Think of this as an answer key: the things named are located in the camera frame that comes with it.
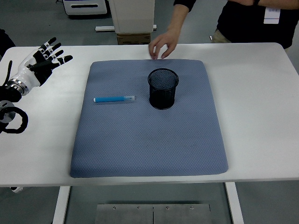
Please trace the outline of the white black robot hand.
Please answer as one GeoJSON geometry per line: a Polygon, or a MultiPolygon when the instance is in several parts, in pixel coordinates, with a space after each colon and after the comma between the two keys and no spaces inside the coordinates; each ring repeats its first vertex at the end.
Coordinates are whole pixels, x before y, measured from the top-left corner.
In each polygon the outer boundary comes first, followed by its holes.
{"type": "Polygon", "coordinates": [[[64,51],[60,49],[61,43],[55,44],[56,40],[53,37],[31,52],[19,65],[18,73],[13,80],[23,83],[28,90],[42,86],[54,69],[72,60],[73,56],[62,55],[64,51]]]}

